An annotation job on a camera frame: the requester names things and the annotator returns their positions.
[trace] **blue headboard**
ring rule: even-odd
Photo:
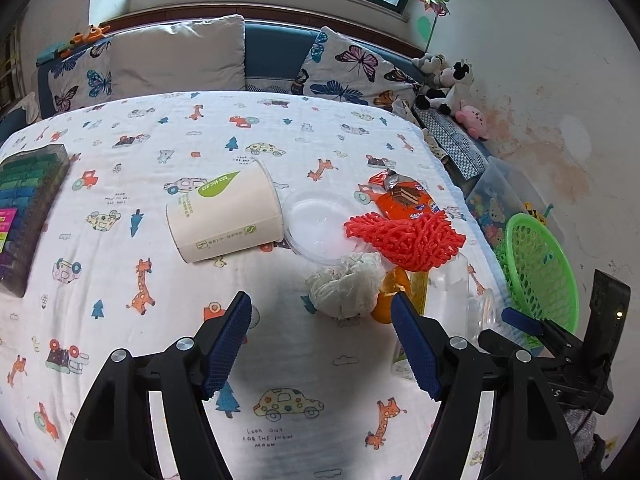
[[[247,20],[244,26],[245,76],[294,79],[317,35],[317,28]],[[422,81],[422,75],[406,56],[365,41],[357,41],[380,54],[415,80]],[[49,72],[58,63],[60,60],[55,59],[38,69],[38,98],[43,119],[56,113],[49,88]]]

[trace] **butterfly pillow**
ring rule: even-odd
[[[323,27],[311,46],[291,93],[391,111],[394,101],[414,104],[420,85],[378,54]]]
[[[111,40],[59,60],[49,71],[49,88],[57,113],[111,100]]]

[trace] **plastic lid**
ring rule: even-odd
[[[347,238],[344,223],[358,213],[334,193],[302,190],[290,194],[282,206],[284,236],[299,254],[326,266],[337,266],[354,252],[360,240]]]

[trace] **blue gripper pad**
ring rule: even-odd
[[[204,394],[210,399],[222,389],[234,365],[242,340],[251,323],[251,298],[243,294],[236,308],[226,320],[207,359],[208,374],[204,381]]]
[[[505,308],[502,311],[502,320],[518,330],[522,330],[524,333],[534,337],[543,335],[542,325],[539,321],[526,316],[526,314],[518,312],[513,308]]]
[[[419,325],[420,316],[404,294],[391,301],[391,322],[421,390],[437,399],[442,391],[438,379],[438,361]]]

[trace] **pink plush toy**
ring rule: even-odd
[[[466,132],[474,139],[488,140],[489,137],[484,126],[482,112],[473,106],[465,104],[464,101],[460,105],[460,111],[457,111],[455,115],[456,121],[462,124],[466,128]]]

